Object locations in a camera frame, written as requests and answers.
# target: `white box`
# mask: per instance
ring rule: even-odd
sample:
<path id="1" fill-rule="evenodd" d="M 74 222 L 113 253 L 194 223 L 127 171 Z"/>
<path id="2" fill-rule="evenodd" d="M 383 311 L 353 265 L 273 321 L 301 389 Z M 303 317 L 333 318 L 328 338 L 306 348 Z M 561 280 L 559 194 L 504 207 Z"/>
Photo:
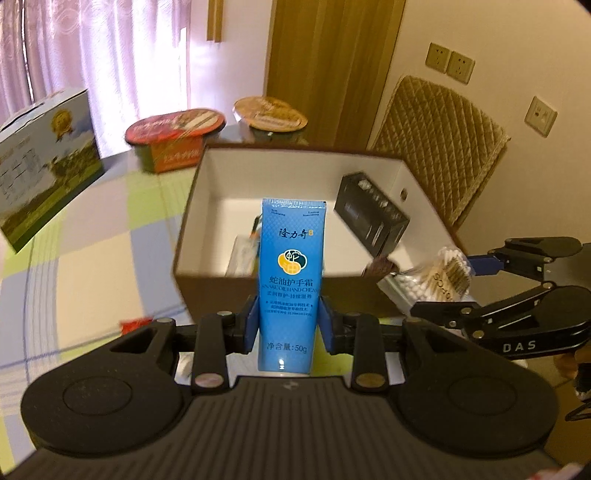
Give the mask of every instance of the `white box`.
<path id="1" fill-rule="evenodd" d="M 238 312 L 248 296 L 257 293 L 257 278 L 224 275 L 236 236 L 250 233 L 264 197 L 327 202 L 322 295 L 333 308 L 378 317 L 400 314 L 375 278 L 361 277 L 372 257 L 334 212 L 341 178 L 358 171 L 364 171 L 410 217 L 401 242 L 389 256 L 402 270 L 454 244 L 401 160 L 309 147 L 210 145 L 193 180 L 173 266 L 193 320 L 219 310 Z"/>

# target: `white wall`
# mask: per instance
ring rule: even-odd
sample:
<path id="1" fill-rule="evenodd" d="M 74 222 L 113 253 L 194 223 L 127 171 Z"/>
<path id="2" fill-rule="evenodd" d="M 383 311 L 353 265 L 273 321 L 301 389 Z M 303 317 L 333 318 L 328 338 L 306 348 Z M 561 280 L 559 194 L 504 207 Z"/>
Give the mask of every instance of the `white wall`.
<path id="1" fill-rule="evenodd" d="M 468 85 L 425 66 L 430 42 L 476 60 Z M 575 0 L 407 0 L 373 144 L 397 80 L 454 88 L 512 140 L 459 230 L 470 254 L 505 238 L 591 242 L 591 15 Z M 558 117 L 548 138 L 524 123 L 537 95 Z"/>
<path id="2" fill-rule="evenodd" d="M 228 123 L 234 102 L 263 95 L 273 0 L 224 0 L 222 42 L 206 41 L 209 0 L 191 0 L 189 107 L 221 111 Z"/>

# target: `black box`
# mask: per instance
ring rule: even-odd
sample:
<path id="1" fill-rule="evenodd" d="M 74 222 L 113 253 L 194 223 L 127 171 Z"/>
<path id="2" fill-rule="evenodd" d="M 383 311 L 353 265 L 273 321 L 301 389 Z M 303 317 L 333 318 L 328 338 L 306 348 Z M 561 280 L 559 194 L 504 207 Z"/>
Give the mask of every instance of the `black box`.
<path id="1" fill-rule="evenodd" d="M 363 172 L 342 178 L 335 211 L 374 257 L 390 254 L 410 221 Z"/>

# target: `chair cushion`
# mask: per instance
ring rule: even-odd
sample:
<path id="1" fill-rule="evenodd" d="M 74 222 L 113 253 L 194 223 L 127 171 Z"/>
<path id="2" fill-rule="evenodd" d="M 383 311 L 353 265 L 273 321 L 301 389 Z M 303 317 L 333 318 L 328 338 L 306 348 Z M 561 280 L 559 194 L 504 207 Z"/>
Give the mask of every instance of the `chair cushion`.
<path id="1" fill-rule="evenodd" d="M 373 149 L 403 158 L 439 214 L 457 228 L 508 141 L 470 100 L 407 75 L 394 90 Z"/>

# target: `checkered tablecloth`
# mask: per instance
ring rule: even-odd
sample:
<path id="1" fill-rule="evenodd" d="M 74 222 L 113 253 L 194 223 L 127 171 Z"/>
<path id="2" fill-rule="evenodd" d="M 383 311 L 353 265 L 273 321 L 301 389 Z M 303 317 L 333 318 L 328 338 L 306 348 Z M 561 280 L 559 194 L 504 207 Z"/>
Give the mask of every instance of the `checkered tablecloth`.
<path id="1" fill-rule="evenodd" d="M 105 167 L 17 255 L 0 242 L 3 471 L 33 451 L 20 418 L 29 383 L 114 338 L 120 320 L 189 322 L 171 266 L 194 169 L 144 174 L 132 152 Z"/>

